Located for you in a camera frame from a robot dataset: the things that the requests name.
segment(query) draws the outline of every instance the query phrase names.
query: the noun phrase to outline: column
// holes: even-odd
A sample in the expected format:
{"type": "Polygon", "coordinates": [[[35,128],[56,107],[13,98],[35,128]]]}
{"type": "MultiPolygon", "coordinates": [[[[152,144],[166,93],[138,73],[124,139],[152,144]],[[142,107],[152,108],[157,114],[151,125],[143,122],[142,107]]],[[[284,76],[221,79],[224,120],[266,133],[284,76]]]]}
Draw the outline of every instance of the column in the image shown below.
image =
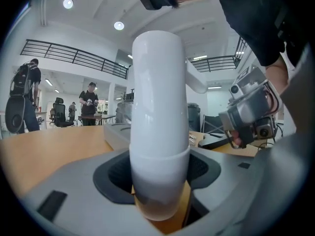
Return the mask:
{"type": "Polygon", "coordinates": [[[108,91],[108,111],[109,115],[115,115],[116,109],[114,109],[114,92],[115,92],[115,83],[109,85],[108,91]]]}

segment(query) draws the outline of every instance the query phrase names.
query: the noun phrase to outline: ceiling light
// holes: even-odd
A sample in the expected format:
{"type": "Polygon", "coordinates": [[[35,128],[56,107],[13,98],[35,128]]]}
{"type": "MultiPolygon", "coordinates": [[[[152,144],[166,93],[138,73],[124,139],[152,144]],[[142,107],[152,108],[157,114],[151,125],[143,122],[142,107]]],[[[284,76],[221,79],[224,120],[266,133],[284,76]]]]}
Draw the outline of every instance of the ceiling light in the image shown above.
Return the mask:
{"type": "Polygon", "coordinates": [[[125,67],[125,68],[128,68],[128,67],[126,67],[126,66],[124,66],[124,65],[122,65],[122,64],[119,64],[119,63],[118,63],[118,65],[121,65],[121,66],[123,66],[123,67],[125,67]]]}
{"type": "Polygon", "coordinates": [[[205,55],[205,56],[200,56],[200,57],[195,57],[195,58],[193,58],[193,60],[196,60],[196,59],[203,59],[203,58],[206,58],[207,57],[207,55],[205,55]]]}
{"type": "Polygon", "coordinates": [[[115,24],[114,24],[114,27],[115,27],[115,29],[117,29],[117,30],[122,30],[125,26],[124,26],[124,24],[122,23],[122,22],[116,22],[115,24]]]}
{"type": "Polygon", "coordinates": [[[53,85],[53,84],[51,84],[51,82],[50,82],[48,79],[45,79],[45,81],[46,81],[50,86],[53,85]]]}
{"type": "Polygon", "coordinates": [[[63,1],[63,6],[66,9],[71,9],[73,7],[73,1],[72,0],[64,0],[63,1]]]}
{"type": "Polygon", "coordinates": [[[208,89],[220,89],[222,86],[217,86],[217,87],[209,87],[208,89]]]}

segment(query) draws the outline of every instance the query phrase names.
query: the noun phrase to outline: gray trash can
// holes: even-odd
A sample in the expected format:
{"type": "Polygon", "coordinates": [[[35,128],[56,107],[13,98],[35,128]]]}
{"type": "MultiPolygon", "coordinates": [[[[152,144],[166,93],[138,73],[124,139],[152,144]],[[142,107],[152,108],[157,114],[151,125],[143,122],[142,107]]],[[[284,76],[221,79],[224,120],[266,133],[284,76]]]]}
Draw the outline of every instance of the gray trash can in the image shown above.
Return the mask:
{"type": "Polygon", "coordinates": [[[200,132],[200,108],[196,103],[187,103],[189,130],[200,132]]]}

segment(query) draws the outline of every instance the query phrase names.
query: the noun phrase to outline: white ceiling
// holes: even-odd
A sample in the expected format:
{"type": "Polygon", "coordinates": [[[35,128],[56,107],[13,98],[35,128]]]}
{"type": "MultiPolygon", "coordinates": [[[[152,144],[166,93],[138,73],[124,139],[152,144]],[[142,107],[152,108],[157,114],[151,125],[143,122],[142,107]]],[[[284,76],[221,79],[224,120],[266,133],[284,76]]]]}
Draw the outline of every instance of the white ceiling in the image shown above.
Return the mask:
{"type": "MultiPolygon", "coordinates": [[[[97,85],[96,93],[100,99],[108,99],[109,83],[101,80],[91,79],[80,75],[56,72],[41,69],[41,83],[39,88],[48,92],[54,92],[57,89],[60,93],[80,95],[83,90],[87,90],[89,83],[95,82],[97,85]],[[45,79],[48,79],[53,86],[50,86],[45,79]]],[[[114,98],[121,97],[126,88],[121,86],[115,87],[114,98]]]]}
{"type": "Polygon", "coordinates": [[[226,22],[219,0],[186,2],[180,9],[164,7],[158,11],[146,10],[140,0],[73,0],[73,4],[67,10],[63,0],[46,0],[48,23],[59,22],[99,35],[129,53],[139,34],[165,30],[183,39],[188,58],[234,54],[226,53],[226,47],[236,33],[226,22]],[[124,23],[122,31],[114,29],[116,21],[124,23]]]}

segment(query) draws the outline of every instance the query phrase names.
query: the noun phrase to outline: balcony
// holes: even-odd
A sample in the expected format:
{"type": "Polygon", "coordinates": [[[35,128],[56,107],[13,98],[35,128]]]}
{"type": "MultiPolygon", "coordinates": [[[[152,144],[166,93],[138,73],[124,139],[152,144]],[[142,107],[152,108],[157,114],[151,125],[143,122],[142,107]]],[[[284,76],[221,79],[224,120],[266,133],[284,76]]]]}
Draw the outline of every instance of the balcony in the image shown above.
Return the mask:
{"type": "Polygon", "coordinates": [[[245,40],[240,37],[234,55],[191,60],[191,63],[201,73],[236,69],[244,55],[247,46],[248,45],[245,40]]]}
{"type": "Polygon", "coordinates": [[[128,68],[95,54],[65,45],[27,39],[21,55],[56,59],[100,70],[123,79],[128,77],[128,68]]]}

